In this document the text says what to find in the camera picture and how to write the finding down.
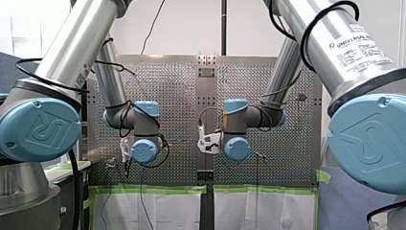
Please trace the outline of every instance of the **pegboard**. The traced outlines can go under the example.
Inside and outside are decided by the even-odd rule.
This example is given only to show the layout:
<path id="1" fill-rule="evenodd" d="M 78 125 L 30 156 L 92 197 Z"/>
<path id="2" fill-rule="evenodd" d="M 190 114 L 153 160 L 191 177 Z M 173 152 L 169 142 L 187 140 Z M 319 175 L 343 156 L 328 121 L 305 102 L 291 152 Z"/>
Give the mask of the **pegboard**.
<path id="1" fill-rule="evenodd" d="M 231 98 L 257 104 L 273 71 L 274 64 L 269 63 L 274 62 L 257 57 L 218 58 L 217 104 L 222 107 Z M 320 156 L 321 93 L 317 75 L 304 69 L 285 107 L 286 123 L 268 132 L 249 128 L 247 140 L 253 154 L 243 163 L 218 155 L 214 183 L 314 186 Z"/>
<path id="2" fill-rule="evenodd" d="M 212 67 L 215 81 L 201 83 L 198 57 L 140 57 L 122 56 L 119 61 L 136 73 L 136 78 L 123 73 L 122 78 L 127 98 L 130 100 L 154 100 L 160 104 L 160 132 L 170 143 L 170 157 L 158 169 L 148 170 L 146 181 L 152 185 L 174 186 L 195 185 L 199 169 L 200 152 L 197 147 L 196 89 L 211 90 L 216 105 L 222 107 L 229 98 L 246 98 L 258 103 L 271 76 L 275 58 L 271 57 L 218 57 Z M 266 156 L 259 160 L 252 154 L 245 162 L 234 163 L 224 156 L 214 159 L 214 183 L 243 184 L 256 183 L 309 187 L 316 181 L 320 152 L 321 84 L 309 71 L 303 71 L 293 88 L 286 107 L 287 122 L 283 127 L 263 133 L 248 130 L 248 140 L 253 151 Z M 124 164 L 121 162 L 118 130 L 102 122 L 104 104 L 97 82 L 89 81 L 92 91 L 89 100 L 90 158 L 93 162 L 90 183 L 138 183 L 141 168 L 132 164 L 128 179 L 124 178 Z M 298 94 L 306 95 L 304 102 L 297 100 Z M 218 126 L 221 114 L 212 120 Z M 160 153 L 157 161 L 164 157 Z"/>

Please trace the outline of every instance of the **gray surface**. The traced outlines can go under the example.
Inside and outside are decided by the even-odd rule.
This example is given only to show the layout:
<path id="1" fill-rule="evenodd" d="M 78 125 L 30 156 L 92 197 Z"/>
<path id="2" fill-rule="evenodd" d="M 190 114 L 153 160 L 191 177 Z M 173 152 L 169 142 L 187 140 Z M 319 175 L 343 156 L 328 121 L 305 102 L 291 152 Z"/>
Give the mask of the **gray surface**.
<path id="1" fill-rule="evenodd" d="M 0 53 L 0 93 L 9 93 L 15 81 L 27 78 L 15 67 L 15 62 L 18 60 L 20 58 Z M 34 71 L 36 66 L 36 63 L 24 64 L 24 67 L 30 71 Z"/>
<path id="2" fill-rule="evenodd" d="M 367 213 L 394 203 L 396 196 L 365 187 L 341 169 L 323 168 L 329 184 L 320 186 L 319 230 L 368 230 Z"/>
<path id="3" fill-rule="evenodd" d="M 258 103 L 275 60 L 266 57 L 219 57 L 219 106 L 222 107 L 224 100 L 230 98 L 246 98 L 251 104 Z M 253 152 L 267 158 L 266 162 L 259 161 L 259 183 L 308 188 L 316 182 L 315 169 L 319 167 L 320 155 L 321 92 L 317 76 L 304 69 L 289 96 L 285 108 L 286 123 L 271 132 L 248 129 L 247 139 Z M 306 95 L 307 99 L 297 101 L 298 94 Z M 214 165 L 215 183 L 243 184 L 257 180 L 255 154 L 240 164 L 220 155 L 215 158 Z"/>
<path id="4" fill-rule="evenodd" d="M 0 210 L 2 230 L 57 230 L 60 226 L 59 187 L 52 186 L 47 196 L 10 210 Z"/>
<path id="5" fill-rule="evenodd" d="M 8 209 L 48 194 L 48 180 L 39 163 L 0 166 L 0 209 Z"/>
<path id="6" fill-rule="evenodd" d="M 196 170 L 215 171 L 215 183 L 240 184 L 256 182 L 255 154 L 239 165 L 224 157 L 213 158 L 196 151 L 197 118 L 206 106 L 222 108 L 229 98 L 247 98 L 258 103 L 276 62 L 272 57 L 140 57 L 123 56 L 118 61 L 137 74 L 137 79 L 123 74 L 124 88 L 130 100 L 155 100 L 160 104 L 162 132 L 169 143 L 169 161 L 149 172 L 148 184 L 195 185 Z M 199 78 L 198 68 L 213 67 L 213 78 Z M 90 158 L 93 161 L 92 184 L 136 183 L 141 169 L 133 164 L 128 180 L 123 179 L 118 130 L 102 123 L 102 96 L 97 85 L 88 97 Z M 289 97 L 287 123 L 270 133 L 250 129 L 249 141 L 254 151 L 267 156 L 260 162 L 259 183 L 293 187 L 311 187 L 316 182 L 315 170 L 320 157 L 320 109 L 322 88 L 315 75 L 304 71 Z M 307 99 L 298 102 L 298 94 Z M 213 132 L 221 114 L 210 111 L 203 120 Z M 164 157 L 160 154 L 156 162 Z M 116 163 L 115 173 L 107 174 L 106 162 Z"/>

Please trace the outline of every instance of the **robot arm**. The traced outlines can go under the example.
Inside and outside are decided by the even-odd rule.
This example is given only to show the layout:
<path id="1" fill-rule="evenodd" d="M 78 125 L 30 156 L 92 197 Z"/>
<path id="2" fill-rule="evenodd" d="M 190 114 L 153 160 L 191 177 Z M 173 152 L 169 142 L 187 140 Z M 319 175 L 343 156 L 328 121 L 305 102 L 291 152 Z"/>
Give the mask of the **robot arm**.
<path id="1" fill-rule="evenodd" d="M 58 158 L 76 144 L 81 134 L 78 93 L 85 92 L 81 88 L 98 52 L 100 60 L 114 61 L 113 45 L 102 44 L 114 19 L 124 15 L 129 3 L 76 3 L 36 69 L 37 78 L 19 80 L 0 106 L 0 158 L 43 162 Z M 161 146 L 158 103 L 128 103 L 119 73 L 107 65 L 96 69 L 106 103 L 104 120 L 114 128 L 134 129 L 133 158 L 148 163 Z"/>
<path id="2" fill-rule="evenodd" d="M 273 13 L 281 15 L 295 38 L 284 42 L 277 67 L 268 87 L 279 92 L 292 82 L 301 69 L 300 58 L 315 71 L 332 98 L 328 142 L 341 166 L 352 178 L 378 191 L 406 193 L 406 97 L 395 94 L 370 94 L 372 90 L 406 78 L 406 69 L 394 64 L 343 8 L 351 1 L 265 0 Z M 278 104 L 288 92 L 274 94 L 261 102 L 272 120 L 280 123 Z M 244 160 L 250 145 L 245 140 L 247 127 L 263 127 L 257 110 L 245 100 L 228 100 L 224 106 L 224 146 L 237 161 Z"/>

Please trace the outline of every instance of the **black wire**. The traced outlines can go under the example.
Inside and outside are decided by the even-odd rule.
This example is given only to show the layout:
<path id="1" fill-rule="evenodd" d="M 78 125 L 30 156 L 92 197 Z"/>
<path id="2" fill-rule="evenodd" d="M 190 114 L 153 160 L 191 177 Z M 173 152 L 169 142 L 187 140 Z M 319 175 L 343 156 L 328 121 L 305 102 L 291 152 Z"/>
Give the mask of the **black wire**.
<path id="1" fill-rule="evenodd" d="M 128 102 L 128 107 L 125 110 L 123 110 L 122 114 L 120 115 L 119 136 L 121 138 L 125 138 L 131 132 L 131 129 L 129 129 L 126 134 L 122 133 L 122 130 L 125 128 L 124 122 L 125 122 L 125 119 L 128 116 L 128 112 L 134 106 L 134 103 L 132 101 L 127 101 L 127 102 Z"/>
<path id="2" fill-rule="evenodd" d="M 148 166 L 148 165 L 140 164 L 142 167 L 144 167 L 144 168 L 146 168 L 146 169 L 155 169 L 155 168 L 158 168 L 158 167 L 160 167 L 161 165 L 163 165 L 163 164 L 168 160 L 169 154 L 170 154 L 169 144 L 168 144 L 167 140 L 165 140 L 165 139 L 162 139 L 162 141 L 163 141 L 163 143 L 164 143 L 164 146 L 167 147 L 167 155 L 165 156 L 165 158 L 164 158 L 160 163 L 158 163 L 158 164 L 156 164 L 156 165 L 153 165 L 153 166 Z"/>
<path id="3" fill-rule="evenodd" d="M 20 59 L 20 60 L 18 60 L 18 61 L 15 63 L 15 67 L 17 67 L 17 69 L 18 69 L 19 71 L 23 72 L 24 74 L 26 74 L 26 75 L 28 75 L 28 76 L 30 76 L 30 77 L 33 77 L 33 78 L 37 79 L 38 81 L 44 82 L 44 83 L 46 83 L 46 84 L 53 85 L 53 86 L 57 86 L 57 87 L 64 88 L 64 89 L 69 89 L 69 90 L 78 92 L 78 93 L 80 93 L 80 94 L 88 94 L 88 93 L 90 93 L 90 91 L 85 90 L 85 89 L 78 89 L 78 88 L 74 88 L 74 87 L 69 87 L 69 86 L 66 86 L 66 85 L 64 85 L 64 84 L 56 83 L 56 82 L 54 82 L 54 81 L 41 78 L 40 76 L 36 75 L 35 73 L 33 73 L 33 72 L 31 72 L 31 71 L 25 69 L 25 68 L 21 65 L 21 64 L 26 63 L 26 62 L 41 61 L 41 60 L 42 60 L 42 58 L 25 58 L 25 59 Z"/>
<path id="4" fill-rule="evenodd" d="M 145 112 L 140 106 L 138 106 L 137 104 L 134 104 L 134 107 L 137 108 L 138 110 L 140 110 L 142 113 L 144 113 L 150 120 L 152 120 L 155 125 L 158 126 L 158 128 L 161 127 L 161 125 L 159 124 L 159 122 L 156 120 L 156 118 L 152 117 L 151 115 L 149 115 L 149 113 Z"/>
<path id="5" fill-rule="evenodd" d="M 101 220 L 102 220 L 102 222 L 104 223 L 104 230 L 107 230 L 107 221 L 105 221 L 104 215 L 103 215 L 102 213 L 104 212 L 104 208 L 105 208 L 105 205 L 106 205 L 107 201 L 110 199 L 111 195 L 113 194 L 112 191 L 111 191 L 111 186 L 110 186 L 110 184 L 108 184 L 108 190 L 109 190 L 108 197 L 107 197 L 107 199 L 104 201 L 104 203 L 103 203 L 103 205 L 102 205 L 102 207 L 101 207 Z"/>
<path id="6" fill-rule="evenodd" d="M 272 92 L 272 93 L 269 93 L 269 94 L 264 94 L 264 95 L 262 95 L 262 97 L 263 97 L 263 98 L 266 98 L 266 97 L 269 97 L 269 96 L 272 96 L 272 95 L 276 95 L 276 94 L 279 94 L 279 93 L 281 93 L 281 92 L 284 92 L 284 91 L 289 90 L 293 85 L 296 84 L 296 82 L 298 82 L 299 78 L 301 77 L 301 73 L 302 73 L 302 72 L 300 72 L 300 73 L 298 74 L 298 77 L 296 77 L 295 80 L 293 80 L 292 82 L 290 82 L 285 88 L 280 89 L 280 90 L 275 91 L 275 92 Z"/>
<path id="7" fill-rule="evenodd" d="M 158 12 L 156 13 L 155 18 L 153 19 L 151 28 L 149 29 L 149 33 L 148 33 L 146 39 L 144 40 L 144 46 L 143 46 L 143 50 L 141 51 L 141 55 L 143 55 L 143 54 L 144 54 L 144 51 L 146 50 L 147 41 L 148 41 L 149 37 L 150 37 L 151 34 L 152 34 L 153 28 L 154 28 L 154 26 L 155 26 L 156 19 L 158 19 L 159 13 L 161 12 L 161 9 L 162 9 L 162 7 L 164 6 L 164 3 L 165 3 L 165 2 L 166 2 L 166 0 L 162 0 L 161 5 L 159 6 Z"/>
<path id="8" fill-rule="evenodd" d="M 275 17 L 274 17 L 274 13 L 273 13 L 273 9 L 272 9 L 272 8 L 273 8 L 273 7 L 272 7 L 272 1 L 270 1 L 269 7 L 268 7 L 268 9 L 269 9 L 269 17 L 271 18 L 271 22 L 272 22 L 272 24 L 274 25 L 274 27 L 275 27 L 279 32 L 281 32 L 283 35 L 285 35 L 286 37 L 289 37 L 289 38 L 292 39 L 292 40 L 296 40 L 296 38 L 295 38 L 294 35 L 289 34 L 286 30 L 282 29 L 282 28 L 278 25 L 277 21 L 275 20 Z"/>
<path id="9" fill-rule="evenodd" d="M 125 166 L 126 164 L 128 164 L 127 167 L 126 167 L 126 169 L 125 169 L 125 178 L 128 179 L 128 177 L 129 177 L 129 170 L 131 169 L 131 164 L 132 164 L 132 158 L 129 159 L 129 163 L 127 163 L 127 162 L 128 162 L 128 161 L 126 161 L 126 162 L 124 163 L 124 166 Z"/>
<path id="10" fill-rule="evenodd" d="M 145 173 L 146 173 L 146 169 L 143 168 L 143 169 L 141 170 L 140 199 L 141 199 L 141 204 L 143 205 L 144 211 L 146 212 L 147 219 L 148 219 L 148 222 L 149 222 L 149 226 L 150 226 L 151 229 L 153 230 L 153 225 L 152 225 L 151 219 L 149 218 L 149 214 L 148 214 L 148 211 L 147 211 L 147 207 L 146 207 L 146 205 L 144 204 L 144 199 L 143 199 L 143 182 L 144 182 Z"/>
<path id="11" fill-rule="evenodd" d="M 105 46 L 108 42 L 113 42 L 114 38 L 113 37 L 109 37 L 107 38 L 103 43 L 102 43 L 102 47 Z"/>
<path id="12" fill-rule="evenodd" d="M 336 10 L 337 7 L 339 6 L 350 6 L 354 9 L 355 11 L 355 20 L 359 20 L 359 8 L 358 5 L 356 5 L 354 2 L 351 1 L 340 1 L 340 2 L 336 2 L 334 4 L 332 4 L 331 6 L 319 11 L 317 13 L 317 15 L 314 17 L 314 19 L 308 24 L 308 26 L 306 27 L 306 29 L 304 30 L 304 35 L 302 37 L 302 41 L 301 41 L 301 56 L 302 56 L 302 60 L 304 61 L 304 65 L 311 71 L 313 71 L 314 73 L 316 73 L 316 70 L 314 69 L 313 66 L 311 66 L 310 62 L 307 60 L 307 57 L 305 55 L 306 53 L 306 48 L 305 46 L 307 45 L 307 41 L 310 38 L 311 35 L 311 31 L 313 30 L 313 28 L 317 25 L 317 23 L 322 20 L 329 12 L 332 12 L 334 10 Z"/>
<path id="13" fill-rule="evenodd" d="M 135 107 L 138 110 L 140 110 L 142 113 L 144 113 L 149 119 L 151 119 L 155 125 L 158 126 L 158 128 L 161 127 L 161 124 L 159 124 L 158 120 L 156 120 L 156 118 L 152 117 L 151 115 L 149 115 L 147 112 L 145 112 L 140 106 L 138 106 L 137 104 L 133 103 L 132 101 L 127 101 L 128 103 L 128 107 L 122 111 L 122 114 L 120 115 L 120 127 L 119 127 L 119 135 L 121 138 L 125 138 L 126 136 L 129 135 L 129 133 L 131 132 L 131 129 L 126 133 L 123 134 L 122 130 L 125 128 L 124 122 L 125 119 L 128 117 L 128 112 L 130 111 L 131 108 Z"/>
<path id="14" fill-rule="evenodd" d="M 69 158 L 71 160 L 72 164 L 72 174 L 74 177 L 74 195 L 75 195 L 75 203 L 74 203 L 74 219 L 73 219 L 73 224 L 72 224 L 72 229 L 73 230 L 78 230 L 79 228 L 79 219 L 80 219 L 80 200 L 81 200 L 81 195 L 80 195 L 80 173 L 79 173 L 79 168 L 78 168 L 78 162 L 75 157 L 75 153 L 73 149 L 70 149 L 69 152 Z"/>

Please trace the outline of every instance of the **universal robots logo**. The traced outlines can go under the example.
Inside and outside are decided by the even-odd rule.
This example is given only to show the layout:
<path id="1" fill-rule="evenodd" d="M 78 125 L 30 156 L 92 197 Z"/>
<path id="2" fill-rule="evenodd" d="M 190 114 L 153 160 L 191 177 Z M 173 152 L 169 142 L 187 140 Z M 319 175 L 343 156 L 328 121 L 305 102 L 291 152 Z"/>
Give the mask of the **universal robots logo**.
<path id="1" fill-rule="evenodd" d="M 35 119 L 26 140 L 40 146 L 59 149 L 71 123 L 49 112 L 41 112 Z"/>

